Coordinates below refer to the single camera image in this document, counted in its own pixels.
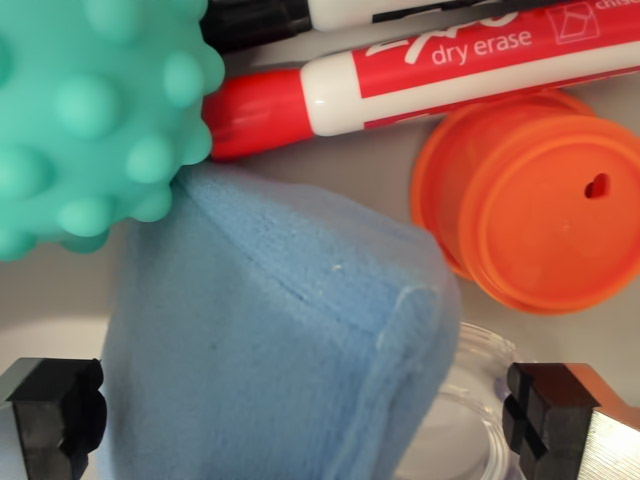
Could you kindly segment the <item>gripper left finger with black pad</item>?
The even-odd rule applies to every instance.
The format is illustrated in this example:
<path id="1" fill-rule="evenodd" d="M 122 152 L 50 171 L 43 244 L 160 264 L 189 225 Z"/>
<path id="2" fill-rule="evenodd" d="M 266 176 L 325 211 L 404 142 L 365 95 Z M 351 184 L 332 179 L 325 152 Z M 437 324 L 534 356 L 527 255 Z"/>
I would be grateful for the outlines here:
<path id="1" fill-rule="evenodd" d="M 1 374 L 1 477 L 80 479 L 107 420 L 97 359 L 19 358 Z"/>

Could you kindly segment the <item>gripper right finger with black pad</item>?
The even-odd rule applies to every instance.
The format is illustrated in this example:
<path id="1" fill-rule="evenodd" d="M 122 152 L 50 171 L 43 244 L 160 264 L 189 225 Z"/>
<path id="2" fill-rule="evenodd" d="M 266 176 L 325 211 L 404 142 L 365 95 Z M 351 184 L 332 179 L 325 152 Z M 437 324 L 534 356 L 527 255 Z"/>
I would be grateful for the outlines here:
<path id="1" fill-rule="evenodd" d="M 512 363 L 502 428 L 526 479 L 637 479 L 639 409 L 585 363 Z"/>

